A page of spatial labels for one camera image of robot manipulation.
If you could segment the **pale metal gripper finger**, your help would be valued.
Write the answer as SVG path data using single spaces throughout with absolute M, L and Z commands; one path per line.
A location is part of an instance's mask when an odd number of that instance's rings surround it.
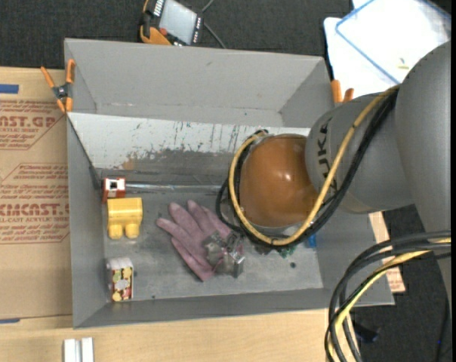
M 219 232 L 207 237 L 202 245 L 206 250 L 206 258 L 210 265 L 220 265 L 224 262 L 227 255 L 226 242 Z
M 245 256 L 238 251 L 223 253 L 217 264 L 217 273 L 238 278 L 243 272 Z

